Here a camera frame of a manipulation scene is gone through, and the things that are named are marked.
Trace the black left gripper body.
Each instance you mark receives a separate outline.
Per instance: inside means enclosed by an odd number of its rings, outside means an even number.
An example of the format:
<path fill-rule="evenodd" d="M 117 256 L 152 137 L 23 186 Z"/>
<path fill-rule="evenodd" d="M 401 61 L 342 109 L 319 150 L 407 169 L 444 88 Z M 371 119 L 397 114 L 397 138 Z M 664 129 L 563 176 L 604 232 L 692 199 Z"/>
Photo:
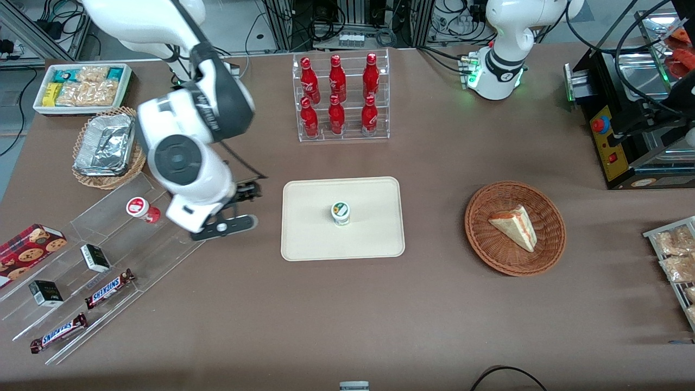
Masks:
<path fill-rule="evenodd" d="M 668 108 L 680 111 L 690 118 L 694 117 L 694 70 L 690 70 L 671 86 Z"/>

